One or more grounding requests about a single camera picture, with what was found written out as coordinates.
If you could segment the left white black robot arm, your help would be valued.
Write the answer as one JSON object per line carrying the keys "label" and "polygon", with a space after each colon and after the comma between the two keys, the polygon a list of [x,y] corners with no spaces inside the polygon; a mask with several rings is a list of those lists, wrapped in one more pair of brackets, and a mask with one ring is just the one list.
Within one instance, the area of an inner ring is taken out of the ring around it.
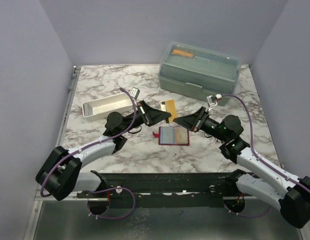
{"label": "left white black robot arm", "polygon": [[72,192],[88,191],[96,198],[102,197],[106,185],[101,177],[94,171],[81,176],[81,169],[120,151],[127,142],[124,134],[131,129],[141,125],[150,127],[169,117],[169,112],[155,109],[143,100],[134,104],[133,113],[127,116],[111,112],[106,118],[105,132],[98,139],[73,149],[57,146],[52,150],[35,177],[41,186],[40,195],[61,201]]}

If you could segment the gold card with black stripe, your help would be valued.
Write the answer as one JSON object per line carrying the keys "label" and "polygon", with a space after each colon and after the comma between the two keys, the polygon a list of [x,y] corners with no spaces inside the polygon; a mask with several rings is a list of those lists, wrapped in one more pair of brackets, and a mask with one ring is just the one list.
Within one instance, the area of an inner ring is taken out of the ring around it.
{"label": "gold card with black stripe", "polygon": [[167,124],[172,123],[174,119],[178,117],[176,106],[175,106],[175,101],[173,99],[162,101],[160,103],[160,107],[162,111],[165,111],[171,114],[170,117],[165,119],[165,122]]}

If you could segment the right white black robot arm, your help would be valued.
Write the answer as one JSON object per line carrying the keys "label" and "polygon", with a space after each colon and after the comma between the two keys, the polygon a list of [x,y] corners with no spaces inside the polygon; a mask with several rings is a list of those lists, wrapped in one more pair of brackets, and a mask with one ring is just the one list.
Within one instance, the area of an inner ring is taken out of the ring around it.
{"label": "right white black robot arm", "polygon": [[278,210],[293,227],[301,229],[310,221],[310,177],[301,178],[273,164],[254,150],[241,137],[243,127],[235,115],[221,122],[210,118],[205,107],[195,113],[177,117],[174,122],[192,132],[204,131],[222,141],[222,155],[258,178],[240,171],[225,183],[225,191],[236,196],[240,192],[254,196]]}

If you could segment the gold credit card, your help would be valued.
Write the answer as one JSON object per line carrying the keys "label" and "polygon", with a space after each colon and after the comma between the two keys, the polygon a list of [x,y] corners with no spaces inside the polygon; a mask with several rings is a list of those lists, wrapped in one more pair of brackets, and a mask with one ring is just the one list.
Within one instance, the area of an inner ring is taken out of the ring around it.
{"label": "gold credit card", "polygon": [[188,130],[186,128],[177,127],[175,129],[175,143],[177,145],[187,145],[188,139]]}

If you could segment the red leather card holder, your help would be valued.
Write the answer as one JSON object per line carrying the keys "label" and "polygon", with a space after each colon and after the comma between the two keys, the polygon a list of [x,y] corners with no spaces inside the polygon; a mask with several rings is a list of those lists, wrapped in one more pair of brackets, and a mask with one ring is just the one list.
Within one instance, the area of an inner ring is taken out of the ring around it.
{"label": "red leather card holder", "polygon": [[190,145],[190,134],[188,131],[188,144],[176,144],[175,142],[175,129],[182,127],[173,126],[160,126],[158,132],[152,132],[152,135],[158,139],[159,145],[164,146],[189,146]]}

